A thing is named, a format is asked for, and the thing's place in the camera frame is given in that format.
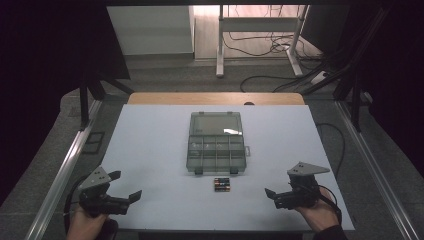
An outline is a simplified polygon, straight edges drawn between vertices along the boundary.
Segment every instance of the aluminum rail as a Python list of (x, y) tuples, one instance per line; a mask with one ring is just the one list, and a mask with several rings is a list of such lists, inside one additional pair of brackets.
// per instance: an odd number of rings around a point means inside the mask
[(370, 171), (371, 176), (374, 179), (375, 184), (377, 185), (380, 194), (383, 197), (384, 202), (386, 203), (390, 213), (392, 214), (396, 224), (399, 227), (400, 232), (403, 235), (405, 240), (419, 240), (417, 232), (412, 226), (411, 220), (406, 213), (405, 209), (402, 206), (399, 198), (394, 193), (393, 189), (390, 187), (389, 182), (384, 176), (376, 158), (372, 154), (370, 148), (368, 147), (367, 142), (361, 133), (357, 132), (355, 127), (350, 122), (350, 112), (346, 107), (346, 104), (343, 104), (339, 101), (335, 101), (336, 107), (340, 111), (342, 118), (358, 147), (359, 152), (362, 155), (362, 158)]
[(65, 159), (63, 160), (62, 166), (60, 167), (56, 178), (54, 179), (53, 184), (47, 193), (46, 198), (44, 199), (31, 227), (29, 228), (25, 239), (35, 240), (41, 239), (43, 237), (44, 232), (46, 231), (47, 226), (52, 218), (53, 212), (60, 200), (60, 197), (65, 190), (72, 170), (75, 167), (82, 147), (84, 146), (84, 143), (87, 140), (91, 129), (93, 128), (93, 124), (95, 122), (95, 118), (100, 109), (100, 106), (101, 102), (97, 100), (95, 100), (91, 105), (90, 121), (88, 122), (88, 126), (84, 131), (79, 131), (77, 133), (68, 153), (66, 154)]

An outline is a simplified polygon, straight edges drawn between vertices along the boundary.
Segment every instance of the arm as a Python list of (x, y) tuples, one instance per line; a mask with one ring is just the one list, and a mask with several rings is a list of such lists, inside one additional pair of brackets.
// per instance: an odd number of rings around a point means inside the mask
[[(320, 191), (323, 196), (331, 199), (327, 190), (320, 188)], [(298, 207), (295, 210), (302, 214), (308, 225), (316, 233), (314, 240), (347, 239), (337, 220), (336, 213), (322, 200), (319, 200), (311, 208)]]
[(94, 240), (99, 235), (103, 223), (108, 216), (100, 214), (96, 218), (88, 215), (84, 209), (78, 206), (69, 226), (67, 240)]

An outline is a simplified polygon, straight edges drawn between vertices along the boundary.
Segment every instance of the wire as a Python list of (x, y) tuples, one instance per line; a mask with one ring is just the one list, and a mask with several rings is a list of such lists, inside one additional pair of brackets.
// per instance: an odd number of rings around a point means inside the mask
[[(304, 80), (307, 80), (310, 76), (312, 76), (313, 74), (316, 74), (319, 71), (322, 71), (324, 69), (324, 67), (326, 66), (325, 63), (321, 63), (320, 65), (318, 65), (317, 67), (315, 67), (313, 70), (311, 70), (309, 73), (307, 73), (306, 75), (302, 76), (299, 78), (298, 83), (301, 83)], [(282, 84), (280, 86), (278, 86), (277, 88), (274, 89), (274, 91), (272, 91), (273, 93), (286, 89), (288, 87), (293, 86), (292, 84)]]
[(345, 137), (343, 135), (343, 132), (338, 127), (336, 127), (335, 125), (333, 125), (331, 123), (317, 123), (315, 125), (317, 127), (320, 127), (321, 128), (321, 133), (322, 133), (322, 126), (329, 126), (329, 127), (333, 128), (333, 129), (335, 129), (340, 134), (340, 136), (342, 138), (342, 151), (341, 151), (342, 153), (341, 153), (341, 156), (340, 156), (339, 163), (338, 163), (338, 165), (336, 167), (336, 171), (334, 171), (334, 176), (335, 176), (335, 178), (337, 180), (337, 178), (339, 176), (339, 172), (340, 172), (340, 167), (342, 166), (342, 163), (344, 161), (344, 156), (345, 156), (345, 149), (346, 149), (346, 140), (345, 140)]
[(268, 52), (266, 52), (266, 53), (253, 54), (253, 53), (249, 53), (249, 52), (246, 52), (246, 51), (244, 51), (244, 50), (241, 50), (241, 49), (239, 49), (239, 48), (233, 48), (233, 47), (228, 46), (228, 44), (225, 42), (225, 38), (224, 38), (224, 37), (222, 38), (222, 40), (223, 40), (223, 42), (224, 42), (224, 45), (225, 45), (228, 49), (235, 50), (235, 51), (239, 51), (239, 52), (242, 52), (242, 53), (244, 53), (244, 54), (247, 54), (247, 55), (250, 55), (250, 56), (254, 56), (254, 57), (262, 57), (262, 56), (268, 55), (268, 54), (270, 54), (270, 53), (276, 53), (276, 52), (274, 52), (274, 49), (276, 49), (276, 47), (275, 47), (275, 46), (271, 46), (270, 50), (269, 50)]
[(336, 196), (334, 195), (334, 193), (333, 193), (330, 189), (328, 189), (328, 188), (326, 188), (326, 187), (322, 186), (322, 187), (324, 187), (325, 189), (327, 189), (328, 191), (330, 191), (330, 193), (331, 193), (331, 194), (333, 195), (333, 197), (334, 197), (334, 201), (335, 201), (335, 202), (333, 202), (331, 199), (328, 199), (326, 196), (322, 195), (322, 194), (321, 194), (321, 192), (316, 193), (316, 192), (315, 192), (315, 191), (313, 191), (312, 189), (309, 189), (309, 188), (307, 188), (306, 186), (304, 186), (304, 185), (302, 185), (302, 184), (298, 184), (298, 183), (294, 183), (294, 182), (291, 182), (290, 184), (293, 184), (293, 185), (295, 185), (295, 186), (297, 186), (297, 187), (302, 188), (303, 190), (305, 190), (305, 191), (307, 191), (307, 192), (309, 192), (309, 193), (311, 193), (311, 194), (315, 195), (315, 197), (318, 197), (318, 198), (319, 198), (319, 199), (321, 199), (323, 202), (325, 202), (325, 203), (327, 203), (328, 205), (330, 205), (330, 207), (332, 207), (332, 208), (333, 208), (333, 210), (336, 212), (337, 219), (339, 220), (339, 224), (340, 224), (340, 225), (342, 224), (342, 211), (341, 211), (341, 210), (340, 210), (340, 208), (337, 206), (337, 198), (336, 198)]
[(287, 89), (287, 88), (289, 88), (289, 87), (295, 86), (296, 84), (300, 83), (302, 80), (303, 80), (303, 78), (299, 78), (299, 79), (298, 79), (298, 80), (296, 80), (296, 81), (281, 84), (280, 86), (276, 87), (276, 88), (272, 91), (272, 93), (276, 93), (276, 92), (280, 91), (281, 89)]
[(311, 70), (311, 71), (315, 69), (314, 67), (306, 66), (305, 63), (303, 63), (304, 60), (299, 60), (298, 62), (299, 62), (299, 65), (304, 69)]
[[(293, 35), (281, 35), (281, 36), (279, 36), (279, 37), (281, 37), (281, 38), (289, 38), (289, 37), (292, 37)], [(268, 38), (270, 38), (270, 37), (268, 37), (268, 36), (255, 36), (255, 37), (243, 37), (243, 38), (233, 38), (232, 36), (231, 36), (231, 34), (230, 34), (230, 37), (231, 37), (231, 40), (234, 40), (234, 41), (239, 41), (239, 40), (251, 40), (251, 39), (261, 39), (261, 38), (264, 38), (264, 39), (268, 39)]]
[(274, 53), (281, 53), (281, 52), (284, 52), (287, 49), (289, 49), (289, 47), (290, 47), (290, 44), (288, 43), (289, 41), (286, 41), (286, 42), (283, 42), (283, 43), (279, 43), (278, 41), (283, 40), (285, 38), (290, 38), (293, 35), (291, 35), (291, 36), (282, 35), (282, 36), (279, 36), (279, 37), (274, 37), (273, 34), (274, 33), (271, 34), (270, 41), (271, 41), (271, 50), (273, 50)]
[(318, 187), (322, 187), (322, 188), (325, 188), (327, 191), (329, 191), (330, 193), (331, 193), (331, 195), (333, 195), (333, 198), (334, 198), (334, 203), (338, 206), (339, 204), (337, 204), (337, 198), (336, 198), (336, 195), (334, 195), (334, 193), (333, 193), (333, 191), (331, 191), (328, 187), (324, 187), (324, 186), (322, 186), (322, 185), (317, 185)]
[(312, 57), (306, 54), (305, 51), (305, 43), (302, 40), (298, 40), (298, 42), (302, 43), (302, 53), (304, 56), (300, 56), (300, 54), (296, 51), (296, 54), (298, 55), (298, 59), (306, 59), (306, 60), (313, 60), (313, 61), (322, 61), (322, 58), (316, 58), (316, 57)]
[(284, 5), (280, 5), (280, 11), (278, 12), (278, 17), (281, 17), (281, 12), (283, 11), (283, 6)]
[(237, 7), (238, 7), (238, 5), (236, 5), (236, 8), (234, 9), (234, 11), (236, 11), (237, 16), (240, 16), (240, 14), (239, 14), (239, 13), (238, 13), (238, 11), (237, 11)]
[(249, 81), (249, 80), (251, 80), (251, 79), (254, 79), (254, 78), (271, 78), (271, 79), (284, 79), (284, 80), (294, 80), (293, 82), (295, 82), (295, 81), (298, 81), (298, 79), (297, 78), (285, 78), (285, 77), (275, 77), (275, 76), (251, 76), (251, 77), (248, 77), (248, 78), (246, 78), (246, 79), (244, 79), (241, 83), (240, 83), (240, 91), (241, 92), (246, 92), (244, 89), (243, 89), (243, 85), (247, 82), (247, 81)]
[(271, 5), (268, 5), (268, 7), (266, 8), (266, 13), (265, 13), (264, 17), (266, 17), (266, 15), (268, 15), (268, 13), (269, 13), (269, 16), (271, 17)]
[(72, 198), (74, 196), (74, 192), (77, 189), (77, 187), (80, 185), (82, 181), (84, 181), (89, 175), (82, 176), (78, 178), (78, 180), (72, 185), (71, 190), (69, 191), (68, 196), (66, 197), (65, 206), (63, 208), (63, 221), (65, 224), (65, 233), (68, 234), (68, 229), (71, 224), (71, 217), (70, 217), (70, 209), (72, 204)]

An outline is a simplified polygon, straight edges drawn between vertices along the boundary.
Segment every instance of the sleeve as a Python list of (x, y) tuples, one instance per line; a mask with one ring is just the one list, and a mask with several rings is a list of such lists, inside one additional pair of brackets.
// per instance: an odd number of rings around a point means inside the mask
[(329, 227), (317, 234), (313, 240), (348, 240), (340, 225)]

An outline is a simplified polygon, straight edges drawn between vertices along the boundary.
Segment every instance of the white wall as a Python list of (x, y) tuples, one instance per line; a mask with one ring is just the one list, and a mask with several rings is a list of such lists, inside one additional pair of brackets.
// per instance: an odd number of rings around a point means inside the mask
[(107, 9), (124, 55), (193, 53), (193, 6)]

